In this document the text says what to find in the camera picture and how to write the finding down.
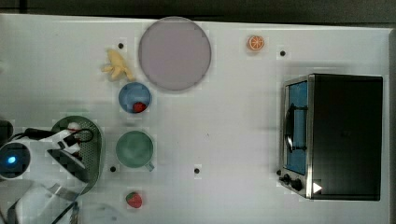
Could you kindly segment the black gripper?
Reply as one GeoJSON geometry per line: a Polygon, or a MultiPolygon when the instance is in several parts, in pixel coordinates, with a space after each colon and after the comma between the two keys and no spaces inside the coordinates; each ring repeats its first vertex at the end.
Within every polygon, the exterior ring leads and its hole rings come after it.
{"type": "Polygon", "coordinates": [[[78,180],[88,183],[89,173],[85,165],[74,157],[72,154],[61,149],[49,149],[48,153],[53,159],[62,165],[62,167],[78,180]]]}

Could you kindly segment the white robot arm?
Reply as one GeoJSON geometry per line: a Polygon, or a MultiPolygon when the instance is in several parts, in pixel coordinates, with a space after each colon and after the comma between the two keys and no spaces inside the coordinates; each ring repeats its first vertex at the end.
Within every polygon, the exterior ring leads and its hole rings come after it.
{"type": "Polygon", "coordinates": [[[7,210],[7,224],[56,224],[90,182],[74,156],[73,133],[63,130],[39,140],[24,136],[1,147],[1,177],[32,186],[7,210]]]}

